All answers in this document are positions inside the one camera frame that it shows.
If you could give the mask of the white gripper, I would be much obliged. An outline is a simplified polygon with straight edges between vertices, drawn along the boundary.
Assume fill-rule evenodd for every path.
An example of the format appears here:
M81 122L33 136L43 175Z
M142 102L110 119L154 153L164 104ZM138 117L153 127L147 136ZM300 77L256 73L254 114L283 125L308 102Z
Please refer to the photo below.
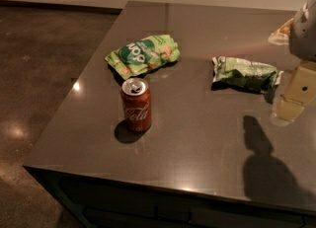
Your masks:
M302 61L293 71L281 96L280 117L295 121L316 98L316 0L306 0L290 28L290 53Z

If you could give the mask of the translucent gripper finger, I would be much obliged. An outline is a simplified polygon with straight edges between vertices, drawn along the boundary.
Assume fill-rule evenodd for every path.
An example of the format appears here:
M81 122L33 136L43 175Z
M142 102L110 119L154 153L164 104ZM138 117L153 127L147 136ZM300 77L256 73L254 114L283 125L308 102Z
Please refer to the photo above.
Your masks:
M276 126L288 126L289 121L285 120L280 117L280 112L278 110L281 102L281 96L284 93L288 82L291 77L291 71L290 70L284 70L279 78L278 78L278 85L275 89L274 99L273 99L273 105L272 105L272 112L270 116L271 123Z

